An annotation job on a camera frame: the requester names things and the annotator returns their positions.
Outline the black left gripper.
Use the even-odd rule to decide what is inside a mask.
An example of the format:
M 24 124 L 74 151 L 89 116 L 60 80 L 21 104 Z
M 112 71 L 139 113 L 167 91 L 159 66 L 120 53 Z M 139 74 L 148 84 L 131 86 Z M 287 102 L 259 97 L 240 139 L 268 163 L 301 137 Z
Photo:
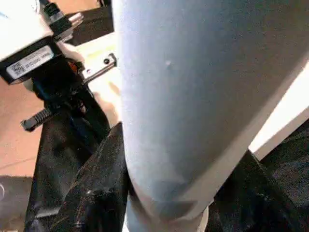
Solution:
M 98 141 L 104 140 L 111 128 L 107 116 L 89 88 L 89 83 L 116 67 L 117 60 L 110 53 L 102 61 L 98 68 L 91 71 L 80 62 L 59 56 L 48 69 L 40 70 L 40 74 L 33 77 L 32 82 L 37 97 L 44 101 L 44 109 L 23 120 L 23 129 L 34 131 L 59 113 L 67 113 L 85 118 L 95 138 Z

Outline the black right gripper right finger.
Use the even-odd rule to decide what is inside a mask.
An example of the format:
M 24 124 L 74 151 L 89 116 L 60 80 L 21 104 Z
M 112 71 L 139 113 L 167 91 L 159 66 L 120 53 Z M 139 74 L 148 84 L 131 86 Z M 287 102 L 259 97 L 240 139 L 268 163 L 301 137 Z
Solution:
M 307 232 L 306 216 L 246 151 L 214 197 L 224 232 Z

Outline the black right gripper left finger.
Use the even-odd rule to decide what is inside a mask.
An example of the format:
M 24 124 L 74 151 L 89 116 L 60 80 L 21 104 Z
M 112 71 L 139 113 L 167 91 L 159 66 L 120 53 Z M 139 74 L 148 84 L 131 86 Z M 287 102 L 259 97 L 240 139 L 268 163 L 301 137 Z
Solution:
M 123 128 L 117 123 L 78 172 L 50 231 L 122 231 L 129 186 Z

